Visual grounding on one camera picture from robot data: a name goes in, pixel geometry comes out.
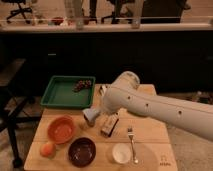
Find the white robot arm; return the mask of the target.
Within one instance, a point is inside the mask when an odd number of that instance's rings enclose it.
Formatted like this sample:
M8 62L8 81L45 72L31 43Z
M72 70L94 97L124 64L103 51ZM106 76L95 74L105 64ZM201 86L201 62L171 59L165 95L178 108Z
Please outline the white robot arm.
M150 95L140 92L139 86L140 79L134 72L121 73L101 97L92 121L102 113L114 114L125 108L138 116L148 116L213 141L213 105Z

